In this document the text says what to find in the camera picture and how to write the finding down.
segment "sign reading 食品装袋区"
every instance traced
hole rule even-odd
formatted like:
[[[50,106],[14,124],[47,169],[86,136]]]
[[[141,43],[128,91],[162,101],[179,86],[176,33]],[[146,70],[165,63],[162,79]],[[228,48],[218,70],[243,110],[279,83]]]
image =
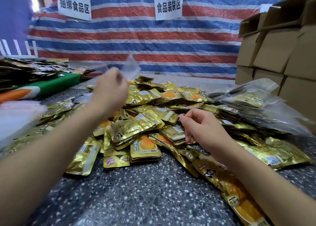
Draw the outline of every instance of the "sign reading 食品装袋区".
[[[156,21],[181,17],[182,3],[183,0],[155,0]]]
[[[91,21],[90,0],[58,0],[57,4],[61,15]]]

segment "striped tarp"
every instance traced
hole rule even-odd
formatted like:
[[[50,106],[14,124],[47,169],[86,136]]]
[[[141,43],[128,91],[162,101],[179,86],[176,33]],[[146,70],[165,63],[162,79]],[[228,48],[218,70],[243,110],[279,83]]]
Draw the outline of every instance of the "striped tarp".
[[[183,0],[183,16],[165,21],[154,0],[91,0],[92,22],[59,15],[53,1],[30,24],[41,57],[120,68],[132,53],[148,73],[234,79],[240,21],[280,0]]]

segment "speckled countertop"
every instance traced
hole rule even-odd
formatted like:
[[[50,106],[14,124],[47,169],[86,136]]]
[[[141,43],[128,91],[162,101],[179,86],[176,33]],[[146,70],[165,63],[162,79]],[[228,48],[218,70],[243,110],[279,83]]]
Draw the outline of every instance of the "speckled countertop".
[[[172,80],[177,85],[199,86],[205,91],[225,83],[192,77],[153,77],[157,83]],[[84,90],[67,89],[46,102],[64,100],[80,92]],[[289,137],[288,141],[316,159],[315,138]],[[316,199],[315,166],[298,165],[279,174]],[[192,177],[172,155],[163,153],[157,163],[112,171],[104,171],[103,157],[97,157],[86,178],[62,177],[26,225],[242,224],[211,184]]]

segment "hand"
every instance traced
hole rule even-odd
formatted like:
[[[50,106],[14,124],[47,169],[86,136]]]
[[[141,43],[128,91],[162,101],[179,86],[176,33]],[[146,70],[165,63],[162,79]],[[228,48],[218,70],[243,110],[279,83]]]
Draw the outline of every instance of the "hand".
[[[228,135],[213,113],[192,109],[185,116],[179,117],[185,129],[186,142],[192,144],[195,139],[219,162],[223,163],[223,155],[236,147],[237,143]]]
[[[119,110],[128,96],[129,83],[118,68],[111,68],[101,75],[94,88],[90,107],[106,120]]]

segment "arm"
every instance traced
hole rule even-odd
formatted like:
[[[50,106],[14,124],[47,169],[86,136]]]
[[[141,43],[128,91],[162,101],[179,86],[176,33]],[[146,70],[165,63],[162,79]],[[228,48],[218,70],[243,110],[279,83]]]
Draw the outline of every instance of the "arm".
[[[226,165],[276,226],[315,225],[316,201],[244,150],[211,112],[194,109],[180,121],[187,143],[195,138]]]
[[[124,104],[127,94],[128,81],[118,69],[110,70],[98,80],[90,103],[47,135],[0,161],[0,225],[21,225],[30,216],[80,146]]]

